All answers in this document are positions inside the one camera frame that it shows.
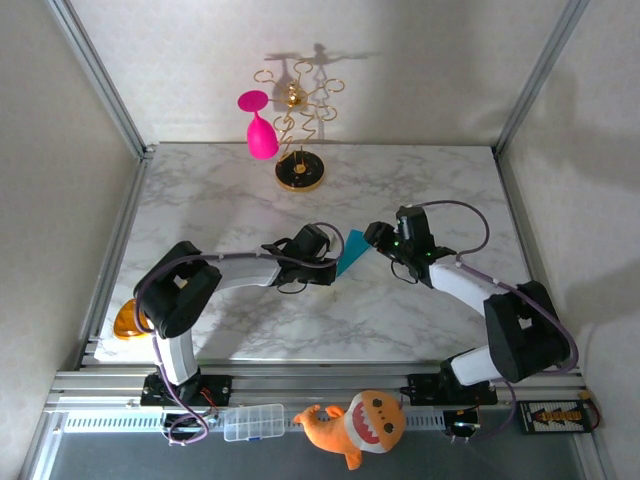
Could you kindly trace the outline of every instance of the white wall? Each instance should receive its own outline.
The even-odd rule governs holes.
[[[134,160],[45,2],[0,8],[0,478],[76,346]]]
[[[640,3],[592,1],[509,151],[620,480],[640,478]]]
[[[236,99],[260,87],[254,72],[280,78],[286,62],[291,74],[321,44],[320,60],[340,59],[326,75],[346,82],[327,140],[489,145],[566,1],[73,4],[147,143],[245,141],[250,118]]]

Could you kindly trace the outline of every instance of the gray floor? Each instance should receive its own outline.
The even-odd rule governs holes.
[[[501,414],[484,414],[497,421]],[[407,432],[385,455],[364,454],[349,472],[341,455],[315,448],[302,433],[261,442],[224,442],[214,434],[169,447],[159,434],[65,434],[53,480],[78,479],[582,479],[570,435],[521,435],[518,426],[491,439],[451,445],[441,432]]]

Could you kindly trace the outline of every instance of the cable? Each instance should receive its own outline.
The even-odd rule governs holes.
[[[144,294],[146,293],[147,289],[149,288],[151,283],[153,283],[158,277],[172,270],[178,265],[181,265],[183,263],[193,262],[196,260],[222,261],[222,260],[238,260],[238,259],[244,259],[244,258],[262,258],[262,259],[273,260],[276,262],[278,261],[291,262],[307,268],[321,269],[321,268],[332,267],[333,265],[336,265],[338,263],[338,261],[340,260],[340,258],[342,258],[342,255],[344,254],[344,248],[345,248],[344,237],[342,236],[342,233],[340,233],[340,230],[338,230],[335,226],[331,225],[330,223],[316,222],[314,223],[314,225],[323,226],[331,229],[337,235],[338,240],[340,241],[340,253],[336,258],[331,259],[327,263],[317,265],[315,263],[303,262],[301,260],[285,257],[283,255],[272,255],[272,254],[260,253],[260,252],[242,252],[242,253],[226,253],[226,254],[212,253],[212,254],[187,255],[184,257],[176,258],[171,262],[166,263],[165,265],[162,265],[157,270],[153,271],[153,273],[151,273],[151,275],[149,275],[149,277],[147,277],[145,282],[140,286],[140,289],[138,290],[135,296],[135,305],[133,309],[133,319],[136,324],[136,328],[140,332],[149,333],[152,335],[151,344],[153,345],[153,351],[156,356],[156,364],[158,365],[158,368],[160,370],[160,376],[162,377],[162,381],[167,391],[169,392],[169,395],[173,399],[173,401],[187,412],[185,415],[178,417],[169,427],[169,430],[167,431],[167,438],[169,439],[170,445],[173,445],[173,444],[189,445],[191,443],[195,443],[206,438],[207,435],[209,435],[209,425],[207,424],[207,421],[203,418],[202,415],[200,415],[191,407],[189,407],[189,405],[187,405],[186,402],[182,401],[182,399],[176,393],[173,384],[169,381],[169,377],[167,376],[167,370],[164,366],[164,363],[162,362],[162,356],[160,355],[160,347],[158,346],[158,336],[156,334],[156,331],[153,328],[145,328],[140,323],[141,302],[139,301],[139,299],[144,298]],[[186,440],[176,440],[173,436],[173,431],[178,425],[180,425],[181,423],[189,419],[193,419],[198,424],[200,424],[200,426],[202,427],[202,430],[200,431],[200,433]]]
[[[598,407],[596,407],[595,403],[588,402],[587,405],[589,405],[589,408],[591,409],[591,411],[596,415],[596,423],[591,425],[591,430],[595,430],[600,426],[600,421],[602,420],[602,416],[600,415],[600,410],[598,410]]]
[[[491,235],[491,229],[489,227],[489,221],[484,216],[484,214],[480,210],[478,210],[476,207],[474,207],[473,205],[469,205],[468,203],[461,202],[459,200],[435,200],[435,201],[432,201],[432,202],[419,203],[419,204],[414,205],[414,206],[415,207],[423,207],[424,208],[424,207],[429,207],[429,206],[446,205],[446,204],[459,205],[459,206],[468,208],[469,210],[473,211],[478,217],[480,217],[480,220],[482,220],[482,223],[484,224],[485,236],[484,236],[484,240],[482,241],[482,243],[480,245],[478,245],[477,247],[475,247],[475,248],[462,250],[461,252],[459,252],[456,255],[456,262],[458,262],[460,264],[460,268],[462,268],[466,272],[478,277],[481,280],[484,280],[484,281],[486,281],[488,283],[491,283],[491,284],[495,284],[498,287],[502,288],[503,290],[507,290],[507,291],[513,293],[514,295],[517,295],[521,300],[526,302],[531,308],[536,310],[540,315],[542,315],[545,319],[547,319],[560,332],[560,334],[565,338],[565,340],[569,344],[569,350],[570,350],[569,363],[566,366],[564,366],[564,367],[562,367],[562,368],[560,368],[558,370],[553,370],[553,371],[550,371],[550,372],[540,372],[540,375],[559,375],[559,374],[567,373],[567,372],[570,372],[571,370],[573,370],[576,367],[576,365],[578,364],[578,360],[579,360],[578,346],[576,345],[576,342],[573,339],[573,336],[564,327],[564,325],[562,325],[558,321],[557,318],[555,318],[553,315],[551,315],[551,313],[549,313],[546,309],[542,308],[542,306],[538,302],[533,300],[528,295],[522,293],[517,288],[515,288],[515,287],[513,287],[513,286],[511,286],[511,285],[509,285],[509,284],[507,284],[505,282],[501,282],[501,281],[497,281],[496,282],[496,281],[494,281],[494,278],[492,276],[487,275],[486,273],[482,272],[481,270],[478,270],[477,268],[472,267],[471,265],[468,265],[462,259],[462,257],[465,256],[465,255],[479,252],[484,247],[486,247],[487,244],[489,243],[489,237]]]
[[[278,286],[276,287],[276,290],[278,290],[278,292],[282,293],[283,295],[297,295],[297,294],[299,294],[299,293],[304,292],[304,291],[307,289],[307,287],[308,287],[308,286],[309,286],[309,284],[308,284],[308,283],[303,283],[303,284],[302,284],[302,288],[299,288],[298,290],[294,290],[293,292],[287,292],[287,291],[282,290],[282,289],[280,288],[280,287],[282,287],[282,285],[278,285]]]
[[[463,412],[471,412],[473,410],[478,411],[478,416],[480,416],[480,398],[476,395],[476,404],[473,407],[467,407],[462,409]]]
[[[517,399],[516,399],[516,392],[513,389],[513,385],[511,385],[511,383],[507,382],[504,378],[501,378],[499,380],[495,380],[496,382],[502,382],[504,383],[507,388],[509,389],[509,393],[511,393],[511,410],[509,410],[509,416],[507,417],[507,419],[502,422],[500,424],[500,426],[489,430],[488,432],[485,433],[481,433],[480,435],[474,435],[473,437],[471,437],[471,439],[473,441],[477,441],[477,440],[486,440],[487,438],[491,438],[494,435],[497,435],[498,433],[502,432],[505,428],[507,428],[509,426],[509,424],[511,423],[511,421],[514,419],[514,417],[516,416],[516,410],[518,408],[517,405]]]
[[[218,410],[215,402],[211,399],[211,392],[208,388],[203,387],[202,390],[200,390],[200,395],[202,395],[207,400],[209,405],[211,405],[211,410],[215,409],[216,414],[220,413],[220,410]]]
[[[195,443],[202,440],[207,435],[209,435],[209,425],[207,424],[206,420],[202,418],[201,415],[196,413],[195,410],[193,410],[189,405],[183,402],[182,399],[180,399],[175,389],[173,388],[173,384],[169,381],[169,378],[167,376],[167,370],[165,369],[164,363],[162,362],[162,357],[160,356],[160,347],[158,346],[158,337],[155,333],[151,337],[151,344],[153,345],[153,351],[156,354],[156,363],[160,370],[160,376],[162,377],[162,381],[164,382],[164,385],[167,391],[169,392],[169,395],[171,395],[171,398],[173,399],[174,402],[176,402],[178,405],[180,405],[183,409],[185,409],[188,412],[186,415],[182,415],[181,417],[178,417],[169,427],[169,431],[167,432],[167,438],[169,439],[169,444],[172,445],[172,444],[178,443],[180,445],[189,445],[190,443]],[[179,424],[181,424],[182,422],[190,418],[193,418],[196,422],[200,424],[200,426],[202,427],[202,431],[191,438],[188,438],[185,440],[175,440],[173,437],[173,430]]]
[[[396,263],[399,263],[397,260],[391,260],[391,273],[393,273],[393,276],[396,277],[398,280],[402,280],[403,282],[407,282],[409,285],[417,285],[418,284],[418,280],[415,281],[411,281],[411,280],[407,280],[406,278],[402,278],[401,276],[399,276],[396,273],[395,268],[393,267]]]

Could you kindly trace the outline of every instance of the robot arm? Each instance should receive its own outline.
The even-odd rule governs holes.
[[[409,274],[429,288],[452,295],[485,317],[488,345],[462,352],[442,362],[433,403],[465,404],[488,387],[488,381],[504,378],[518,382],[570,355],[564,336],[542,315],[493,283],[479,280],[458,268],[453,250],[436,246],[424,210],[401,207],[397,228],[384,222],[369,225],[365,240],[393,262],[405,265]],[[556,315],[542,284],[531,281],[518,290]],[[521,321],[530,325],[523,328]]]
[[[300,260],[324,268],[309,268],[288,261],[245,256],[228,258],[210,265],[203,259],[181,263],[158,275],[170,262],[198,256],[200,250],[191,242],[175,245],[140,280],[138,292],[150,276],[153,281],[139,298],[141,310],[152,321],[158,335],[160,361],[168,380],[177,387],[181,397],[199,392],[199,368],[193,352],[191,327],[196,323],[214,292],[245,286],[273,287],[300,282],[330,285],[336,276],[335,261],[323,258],[329,238],[317,226],[309,224],[293,238],[281,239],[263,248],[272,255]]]

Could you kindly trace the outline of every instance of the aluminum frame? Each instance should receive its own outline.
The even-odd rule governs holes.
[[[256,364],[216,362],[201,365],[203,374],[233,377],[230,406],[282,403],[287,407],[310,403],[349,404],[362,390],[374,389],[399,395],[411,373],[438,373],[438,362],[366,364]],[[78,372],[58,372],[47,397],[45,412],[77,410],[136,411],[144,380],[155,367],[98,367]],[[585,388],[579,369],[563,375],[537,375],[514,385],[519,400],[578,399]],[[498,405],[509,408],[509,390],[496,385]],[[460,406],[436,406],[456,409]]]
[[[51,475],[51,470],[62,440],[64,413],[43,413],[36,428],[27,457],[18,478],[41,480]]]
[[[96,93],[127,141],[129,149],[137,158],[142,158],[147,146],[71,2],[69,0],[46,0],[46,4],[67,37],[71,49],[78,57]]]
[[[116,284],[120,264],[124,257],[124,252],[131,233],[133,221],[138,210],[140,195],[144,188],[149,164],[155,154],[154,148],[148,148],[138,163],[134,172],[129,191],[124,197],[111,238],[107,246],[107,251],[100,266],[96,286],[93,290],[89,309],[85,316],[80,333],[80,345],[76,350],[75,368],[82,366],[83,357],[89,345],[94,345],[95,339],[100,335],[100,329],[104,322],[107,308],[111,300],[111,295]]]
[[[588,4],[589,0],[567,2],[493,147],[496,161],[500,161],[509,148]]]
[[[585,480],[607,480],[613,479],[613,475],[607,474],[608,469],[603,465],[602,453],[597,448],[598,433],[591,435],[574,435],[576,451],[582,466]]]

